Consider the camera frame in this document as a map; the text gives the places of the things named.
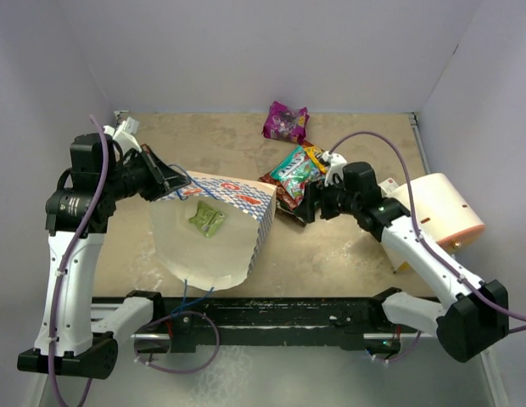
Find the red snack packet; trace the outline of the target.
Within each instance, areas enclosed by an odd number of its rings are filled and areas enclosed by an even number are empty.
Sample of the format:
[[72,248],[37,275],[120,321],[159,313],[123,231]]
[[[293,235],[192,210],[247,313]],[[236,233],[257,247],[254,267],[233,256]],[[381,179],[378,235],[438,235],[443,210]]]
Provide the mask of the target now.
[[275,186],[278,200],[290,211],[295,211],[300,206],[308,183],[303,177],[284,176],[278,170],[267,172],[258,181]]

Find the teal Fox's candy bag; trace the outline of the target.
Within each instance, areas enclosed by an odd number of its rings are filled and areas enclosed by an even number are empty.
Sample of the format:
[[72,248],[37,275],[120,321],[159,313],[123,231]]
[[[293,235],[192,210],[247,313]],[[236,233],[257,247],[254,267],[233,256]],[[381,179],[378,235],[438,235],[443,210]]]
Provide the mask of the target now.
[[304,146],[296,147],[274,170],[280,171],[284,176],[303,177],[309,182],[318,181],[324,176],[313,164],[304,151]]

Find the white green snack packet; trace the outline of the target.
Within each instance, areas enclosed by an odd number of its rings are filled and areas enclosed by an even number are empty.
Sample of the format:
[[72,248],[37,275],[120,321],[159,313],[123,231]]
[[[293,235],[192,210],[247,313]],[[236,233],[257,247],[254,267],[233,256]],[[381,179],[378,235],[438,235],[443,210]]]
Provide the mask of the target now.
[[192,216],[188,222],[194,225],[204,237],[212,238],[220,229],[226,217],[222,211],[213,208],[205,202],[199,201],[195,215]]

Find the yellow candy packet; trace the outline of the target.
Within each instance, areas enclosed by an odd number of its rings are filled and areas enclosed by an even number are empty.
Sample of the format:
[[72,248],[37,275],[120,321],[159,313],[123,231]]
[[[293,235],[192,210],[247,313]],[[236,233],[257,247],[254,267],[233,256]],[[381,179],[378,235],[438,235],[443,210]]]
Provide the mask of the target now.
[[319,169],[322,174],[327,173],[328,162],[323,159],[324,151],[317,146],[304,146],[304,151],[307,156],[311,159],[313,164]]

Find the blue checkered paper bag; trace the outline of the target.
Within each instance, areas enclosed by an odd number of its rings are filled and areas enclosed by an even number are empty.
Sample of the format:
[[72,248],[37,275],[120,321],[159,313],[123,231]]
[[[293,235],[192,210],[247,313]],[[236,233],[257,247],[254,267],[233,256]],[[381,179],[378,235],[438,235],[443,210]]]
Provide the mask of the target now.
[[[149,206],[157,259],[187,287],[215,293],[241,285],[254,270],[271,230],[276,188],[173,168],[190,183]],[[212,238],[188,222],[199,201],[227,216]]]

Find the purple candy snack bag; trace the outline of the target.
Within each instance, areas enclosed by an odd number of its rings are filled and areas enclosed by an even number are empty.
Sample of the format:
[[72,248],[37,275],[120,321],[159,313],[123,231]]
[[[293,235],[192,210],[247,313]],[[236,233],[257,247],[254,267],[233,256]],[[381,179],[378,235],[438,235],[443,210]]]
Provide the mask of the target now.
[[263,125],[264,138],[302,143],[306,138],[306,125],[310,115],[308,108],[292,109],[289,106],[274,101]]

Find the brown sea salt chips bag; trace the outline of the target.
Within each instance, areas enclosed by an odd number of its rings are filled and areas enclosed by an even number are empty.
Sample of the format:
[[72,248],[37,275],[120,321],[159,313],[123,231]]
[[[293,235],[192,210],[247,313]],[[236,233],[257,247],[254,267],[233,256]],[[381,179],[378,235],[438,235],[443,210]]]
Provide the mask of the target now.
[[280,202],[278,202],[276,204],[276,215],[284,218],[285,220],[289,220],[289,221],[292,221],[294,222],[295,224],[301,226],[301,227],[305,227],[306,226],[306,222],[301,219],[300,217],[298,217],[297,215],[295,215],[293,212],[291,212],[290,210],[288,209],[285,209]]

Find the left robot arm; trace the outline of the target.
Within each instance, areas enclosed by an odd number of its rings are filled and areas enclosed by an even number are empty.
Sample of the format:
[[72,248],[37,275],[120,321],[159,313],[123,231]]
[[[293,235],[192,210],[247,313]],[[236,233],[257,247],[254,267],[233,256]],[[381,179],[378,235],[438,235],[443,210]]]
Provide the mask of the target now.
[[138,329],[157,332],[166,321],[163,297],[132,291],[100,322],[91,320],[98,257],[117,202],[148,202],[188,185],[143,144],[123,148],[109,135],[91,133],[70,145],[71,166],[45,205],[50,256],[47,299],[33,346],[20,353],[19,371],[103,380],[118,351]]

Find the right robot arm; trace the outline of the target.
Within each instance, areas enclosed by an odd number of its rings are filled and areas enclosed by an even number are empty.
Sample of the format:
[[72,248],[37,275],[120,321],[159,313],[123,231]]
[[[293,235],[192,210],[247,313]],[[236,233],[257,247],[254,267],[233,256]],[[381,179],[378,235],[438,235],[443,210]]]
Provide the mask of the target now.
[[437,297],[432,302],[399,289],[381,293],[368,313],[375,330],[409,326],[438,338],[462,363],[508,335],[508,292],[500,282],[484,282],[423,234],[414,208],[384,197],[367,162],[347,163],[335,153],[325,153],[322,162],[329,166],[326,177],[306,186],[296,214],[308,223],[353,216],[362,230],[398,252]]

